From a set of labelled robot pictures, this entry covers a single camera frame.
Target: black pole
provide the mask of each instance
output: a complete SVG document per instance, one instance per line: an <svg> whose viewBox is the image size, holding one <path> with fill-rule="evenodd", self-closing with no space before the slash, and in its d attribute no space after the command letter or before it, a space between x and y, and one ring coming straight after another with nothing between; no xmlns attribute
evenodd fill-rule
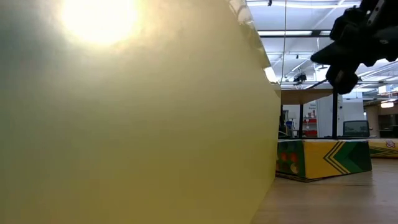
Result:
<svg viewBox="0 0 398 224"><path fill-rule="evenodd" d="M338 93L336 88L333 89L333 117L331 119L332 122L332 130L331 130L331 137L333 139L337 139L337 111L338 111Z"/></svg>
<svg viewBox="0 0 398 224"><path fill-rule="evenodd" d="M298 124L298 138L303 138L303 117L304 117L304 105L300 105L300 118Z"/></svg>
<svg viewBox="0 0 398 224"><path fill-rule="evenodd" d="M325 79L325 80L322 80L322 81L320 81L320 82L318 82L318 83L316 83L316 84L314 84L314 85L310 85L310 86L308 86L308 87L306 88L306 90L315 88L315 87L317 87L318 85L321 85L322 83L324 83L324 82L326 82L326 81L327 81L327 80Z"/></svg>

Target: black robotic arm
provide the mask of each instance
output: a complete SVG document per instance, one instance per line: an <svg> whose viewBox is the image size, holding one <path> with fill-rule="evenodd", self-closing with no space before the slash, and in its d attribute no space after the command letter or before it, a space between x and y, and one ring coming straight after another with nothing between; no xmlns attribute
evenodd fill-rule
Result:
<svg viewBox="0 0 398 224"><path fill-rule="evenodd" d="M330 65L326 79L339 94L357 84L361 63L373 66L379 59L398 57L398 0L362 0L336 19L330 33L334 42L311 56L313 62Z"/></svg>

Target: wooden floor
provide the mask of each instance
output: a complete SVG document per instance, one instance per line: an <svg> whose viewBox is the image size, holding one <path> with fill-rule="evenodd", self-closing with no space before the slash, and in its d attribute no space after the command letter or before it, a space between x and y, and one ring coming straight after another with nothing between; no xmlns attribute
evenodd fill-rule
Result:
<svg viewBox="0 0 398 224"><path fill-rule="evenodd" d="M398 224L398 159L312 183L276 178L254 224Z"/></svg>

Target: green and yellow box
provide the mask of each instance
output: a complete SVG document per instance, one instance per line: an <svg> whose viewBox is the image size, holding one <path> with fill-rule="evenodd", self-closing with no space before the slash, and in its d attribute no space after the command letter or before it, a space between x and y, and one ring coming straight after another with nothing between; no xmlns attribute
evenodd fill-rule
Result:
<svg viewBox="0 0 398 224"><path fill-rule="evenodd" d="M279 140L279 177L311 182L372 170L367 140Z"/></svg>
<svg viewBox="0 0 398 224"><path fill-rule="evenodd" d="M371 157L398 158L398 139L368 139Z"/></svg>

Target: green chevron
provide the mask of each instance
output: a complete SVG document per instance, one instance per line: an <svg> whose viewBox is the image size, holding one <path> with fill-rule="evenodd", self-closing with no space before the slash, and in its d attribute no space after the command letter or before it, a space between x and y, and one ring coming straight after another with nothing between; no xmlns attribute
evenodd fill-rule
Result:
<svg viewBox="0 0 398 224"><path fill-rule="evenodd" d="M342 166L345 167L350 173L362 172L363 170L358 167L358 165L353 162L349 158L349 154L354 150L355 146L357 146L358 142L345 142L344 145L340 148L340 150L333 157L336 159Z"/></svg>

